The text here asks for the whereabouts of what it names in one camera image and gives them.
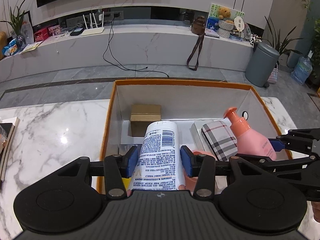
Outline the plaid glasses case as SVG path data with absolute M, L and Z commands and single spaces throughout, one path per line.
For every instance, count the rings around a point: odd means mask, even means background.
M 238 153 L 237 139 L 225 122 L 216 120 L 205 123 L 201 133 L 217 160 L 229 161 Z

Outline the blue water jug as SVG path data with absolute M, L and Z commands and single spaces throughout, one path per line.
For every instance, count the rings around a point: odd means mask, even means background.
M 309 57 L 300 57 L 291 77 L 299 84 L 304 85 L 306 79 L 310 76 L 312 72 L 312 64 Z

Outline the pink cup-shaped container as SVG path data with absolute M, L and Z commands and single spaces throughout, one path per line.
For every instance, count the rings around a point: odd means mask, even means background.
M 202 155 L 208 155 L 216 159 L 216 157 L 206 151 L 190 150 L 187 146 L 180 149 L 181 159 L 184 169 L 185 188 L 193 194 L 198 179 L 198 174 L 202 165 Z

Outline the white lotion tube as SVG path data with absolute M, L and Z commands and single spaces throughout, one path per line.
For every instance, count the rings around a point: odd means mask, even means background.
M 185 190 L 178 126 L 175 122 L 157 121 L 147 127 L 127 195 L 133 190 Z

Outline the white rectangular box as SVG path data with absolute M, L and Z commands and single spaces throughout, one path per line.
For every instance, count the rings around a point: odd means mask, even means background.
M 193 137 L 193 141 L 197 150 L 202 150 L 205 152 L 213 153 L 208 142 L 204 138 L 204 135 L 201 132 L 201 128 L 204 124 L 213 122 L 213 121 L 222 121 L 228 127 L 231 126 L 231 122 L 227 119 L 204 119 L 204 120 L 195 120 L 190 128 L 191 135 Z

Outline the gold cardboard box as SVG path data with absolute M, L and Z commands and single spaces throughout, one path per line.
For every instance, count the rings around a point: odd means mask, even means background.
M 135 104 L 131 106 L 130 127 L 133 137 L 144 137 L 149 124 L 161 121 L 161 106 Z

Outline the teddy bear in basket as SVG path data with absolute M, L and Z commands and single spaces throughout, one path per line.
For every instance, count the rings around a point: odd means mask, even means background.
M 217 33 L 223 38 L 229 38 L 234 28 L 234 22 L 231 20 L 231 11 L 227 7 L 219 7 L 218 9 L 218 30 Z

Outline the white wifi router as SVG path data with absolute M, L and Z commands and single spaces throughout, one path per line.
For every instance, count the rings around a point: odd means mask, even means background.
M 84 31 L 81 33 L 81 36 L 89 36 L 89 35 L 95 35 L 95 34 L 101 34 L 104 31 L 103 26 L 98 26 L 97 20 L 95 18 L 95 14 L 90 13 L 89 14 L 89 23 L 87 23 L 87 20 L 85 16 L 82 16 L 83 22 L 84 22 Z

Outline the tall green floor plant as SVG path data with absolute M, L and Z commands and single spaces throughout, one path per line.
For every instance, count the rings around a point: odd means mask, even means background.
M 263 38 L 264 41 L 267 42 L 272 48 L 274 48 L 279 55 L 295 53 L 298 55 L 302 55 L 302 52 L 289 48 L 289 44 L 293 41 L 302 40 L 302 37 L 291 38 L 290 35 L 296 30 L 296 26 L 294 26 L 284 38 L 281 38 L 281 29 L 276 30 L 272 18 L 265 17 L 266 26 L 267 26 L 267 38 Z

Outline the green potted plant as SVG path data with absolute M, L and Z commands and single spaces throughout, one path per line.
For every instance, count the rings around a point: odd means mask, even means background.
M 22 3 L 18 6 L 17 4 L 12 7 L 9 7 L 9 16 L 10 20 L 1 20 L 1 23 L 9 24 L 13 31 L 16 34 L 16 44 L 19 51 L 22 51 L 26 47 L 26 41 L 24 36 L 21 34 L 21 28 L 24 21 L 25 11 L 21 11 L 22 5 L 25 3 L 26 0 L 23 0 Z

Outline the red gift box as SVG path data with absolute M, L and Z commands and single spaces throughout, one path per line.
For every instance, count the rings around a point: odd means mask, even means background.
M 34 33 L 35 42 L 45 41 L 49 37 L 48 28 L 42 28 Z

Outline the yellow round tape measure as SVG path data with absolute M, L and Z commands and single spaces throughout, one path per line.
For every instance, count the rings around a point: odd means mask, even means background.
M 126 191 L 130 191 L 131 178 L 122 178 Z

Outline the pink pump lotion bottle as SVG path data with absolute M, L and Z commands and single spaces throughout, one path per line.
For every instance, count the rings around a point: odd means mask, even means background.
M 230 129 L 237 139 L 238 153 L 276 160 L 277 154 L 269 139 L 252 129 L 244 117 L 238 116 L 236 110 L 236 107 L 230 107 L 225 111 L 224 118 L 231 122 Z

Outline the orange cardboard storage box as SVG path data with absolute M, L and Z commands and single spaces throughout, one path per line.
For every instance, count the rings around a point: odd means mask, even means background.
M 100 157 L 125 155 L 133 145 L 142 146 L 144 137 L 131 135 L 131 106 L 160 105 L 161 121 L 178 126 L 180 147 L 195 150 L 190 128 L 195 120 L 227 119 L 224 113 L 236 107 L 250 127 L 267 138 L 281 135 L 280 128 L 252 86 L 201 80 L 131 79 L 114 83 L 105 122 Z

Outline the grey-green trash bin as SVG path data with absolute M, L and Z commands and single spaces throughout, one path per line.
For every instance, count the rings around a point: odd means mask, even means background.
M 245 71 L 246 79 L 257 87 L 268 88 L 270 77 L 280 57 L 277 50 L 268 44 L 259 42 L 250 58 Z

